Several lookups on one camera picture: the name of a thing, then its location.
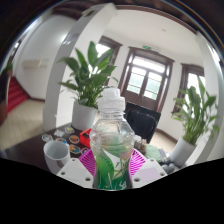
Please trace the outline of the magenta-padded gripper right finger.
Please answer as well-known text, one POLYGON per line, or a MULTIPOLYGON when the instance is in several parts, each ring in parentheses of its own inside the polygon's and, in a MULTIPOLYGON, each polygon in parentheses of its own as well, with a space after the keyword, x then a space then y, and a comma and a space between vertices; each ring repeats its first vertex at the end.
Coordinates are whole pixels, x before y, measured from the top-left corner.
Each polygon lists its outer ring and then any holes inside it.
POLYGON ((167 175, 154 158, 147 159, 142 153, 133 150, 129 162, 129 175, 133 188, 140 188, 167 175))

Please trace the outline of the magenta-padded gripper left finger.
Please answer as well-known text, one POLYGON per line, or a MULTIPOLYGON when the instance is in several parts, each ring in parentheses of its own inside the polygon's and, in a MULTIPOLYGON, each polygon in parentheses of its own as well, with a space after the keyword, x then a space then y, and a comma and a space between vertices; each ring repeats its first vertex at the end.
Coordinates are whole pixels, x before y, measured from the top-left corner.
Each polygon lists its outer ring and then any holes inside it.
POLYGON ((92 188, 96 164, 91 150, 86 151, 79 158, 71 158, 57 175, 84 188, 92 188))

